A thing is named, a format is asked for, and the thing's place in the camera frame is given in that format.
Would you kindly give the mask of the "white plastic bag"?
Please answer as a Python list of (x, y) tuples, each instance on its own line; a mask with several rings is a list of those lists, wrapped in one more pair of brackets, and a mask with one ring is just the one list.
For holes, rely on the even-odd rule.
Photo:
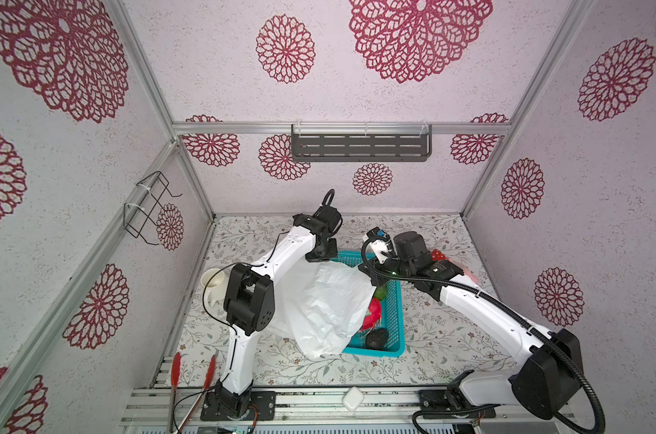
[(266, 332), (295, 340), (310, 360), (340, 354), (360, 331), (375, 289), (356, 267), (300, 260), (275, 285)]

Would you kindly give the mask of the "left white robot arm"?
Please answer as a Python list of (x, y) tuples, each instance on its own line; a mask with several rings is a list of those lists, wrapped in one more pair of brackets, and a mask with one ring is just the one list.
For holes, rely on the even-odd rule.
[(226, 365), (208, 398), (231, 419), (239, 420), (251, 408), (253, 361), (259, 333), (275, 315), (275, 285), (300, 262), (322, 262), (338, 256), (335, 234), (342, 215), (331, 205), (335, 191), (326, 193), (312, 214), (293, 216), (293, 226), (273, 251), (254, 263), (237, 262), (230, 268), (223, 300), (229, 327)]

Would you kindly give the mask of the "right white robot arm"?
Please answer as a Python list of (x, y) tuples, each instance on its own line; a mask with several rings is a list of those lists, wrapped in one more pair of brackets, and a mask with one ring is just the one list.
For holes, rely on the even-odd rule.
[(460, 374), (447, 385), (443, 403), (431, 415), (481, 415), (503, 405), (520, 405), (541, 420), (569, 422), (561, 409), (588, 388), (579, 340), (570, 331), (553, 332), (479, 289), (459, 266), (427, 248), (415, 231), (390, 238), (376, 227), (364, 235), (360, 256), (359, 269), (374, 284), (412, 284), (483, 329), (517, 363), (516, 369), (497, 374)]

